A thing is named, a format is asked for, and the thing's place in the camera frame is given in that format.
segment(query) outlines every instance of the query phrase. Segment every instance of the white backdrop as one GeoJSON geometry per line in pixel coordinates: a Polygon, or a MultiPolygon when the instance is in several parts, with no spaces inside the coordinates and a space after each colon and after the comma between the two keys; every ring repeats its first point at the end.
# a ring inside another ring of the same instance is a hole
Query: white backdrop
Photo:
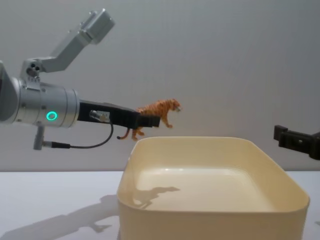
{"type": "MultiPolygon", "coordinates": [[[[82,99],[129,108],[177,98],[174,129],[152,136],[231,136],[253,141],[286,170],[320,170],[320,161],[278,147],[274,125],[320,131],[318,0],[1,0],[0,59],[18,77],[23,60],[44,57],[89,11],[116,22],[64,72],[44,82],[82,99]]],[[[90,145],[109,126],[78,122],[47,129],[48,141],[90,145]]],[[[115,135],[123,135],[123,127],[115,135]]],[[[121,170],[134,146],[115,137],[92,150],[32,149],[36,128],[0,126],[0,170],[121,170]]]]}

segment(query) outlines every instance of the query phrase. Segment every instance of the black cable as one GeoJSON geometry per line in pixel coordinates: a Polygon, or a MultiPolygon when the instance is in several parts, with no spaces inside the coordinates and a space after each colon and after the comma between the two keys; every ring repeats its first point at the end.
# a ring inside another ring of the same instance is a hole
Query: black cable
{"type": "Polygon", "coordinates": [[[92,146],[72,146],[72,145],[70,145],[70,148],[71,149],[93,149],[93,148],[97,148],[97,147],[100,147],[100,146],[106,144],[111,139],[112,135],[114,134],[114,125],[112,124],[112,122],[107,123],[107,124],[110,124],[111,131],[110,131],[108,138],[106,140],[104,140],[103,142],[96,144],[96,145],[92,145],[92,146]]]}
{"type": "Polygon", "coordinates": [[[62,143],[62,142],[55,142],[53,141],[51,143],[51,148],[53,149],[93,149],[93,148],[97,148],[100,147],[104,144],[106,144],[112,137],[112,135],[114,134],[114,125],[112,122],[109,122],[107,124],[110,124],[111,126],[111,131],[110,134],[108,136],[108,138],[106,140],[104,140],[103,142],[96,144],[96,145],[91,145],[91,146],[73,146],[67,143],[62,143]]]}

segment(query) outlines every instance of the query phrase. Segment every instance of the table surface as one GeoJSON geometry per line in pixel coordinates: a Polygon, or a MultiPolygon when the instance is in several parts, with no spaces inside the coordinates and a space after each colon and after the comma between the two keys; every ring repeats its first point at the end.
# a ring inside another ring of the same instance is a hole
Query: table surface
{"type": "MultiPolygon", "coordinates": [[[[310,196],[303,240],[320,239],[320,171],[287,172],[310,196]]],[[[119,240],[122,172],[1,172],[0,240],[119,240]]]]}

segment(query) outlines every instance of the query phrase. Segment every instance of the tiger figurine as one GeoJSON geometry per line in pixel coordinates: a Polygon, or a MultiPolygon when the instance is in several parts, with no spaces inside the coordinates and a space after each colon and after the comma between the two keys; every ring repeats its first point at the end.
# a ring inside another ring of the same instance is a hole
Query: tiger figurine
{"type": "MultiPolygon", "coordinates": [[[[162,122],[166,125],[167,128],[171,129],[173,126],[169,124],[168,122],[168,112],[169,111],[175,111],[180,112],[181,111],[181,105],[180,103],[172,98],[167,100],[158,100],[155,103],[146,105],[144,107],[138,107],[136,111],[140,113],[141,115],[153,115],[160,117],[162,122]]],[[[137,129],[132,130],[132,139],[134,141],[137,141],[137,134],[140,136],[144,136],[145,133],[141,131],[142,127],[138,127],[137,129]]],[[[129,135],[130,128],[127,129],[124,136],[117,136],[116,138],[119,140],[123,140],[127,138],[129,135]]]]}

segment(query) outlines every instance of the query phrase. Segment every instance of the green indicator light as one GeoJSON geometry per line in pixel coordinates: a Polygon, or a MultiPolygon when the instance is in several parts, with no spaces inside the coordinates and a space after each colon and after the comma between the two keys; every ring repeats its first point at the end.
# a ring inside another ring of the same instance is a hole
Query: green indicator light
{"type": "Polygon", "coordinates": [[[48,119],[48,121],[54,121],[58,118],[58,113],[56,113],[55,111],[50,111],[46,114],[46,119],[48,119]]]}

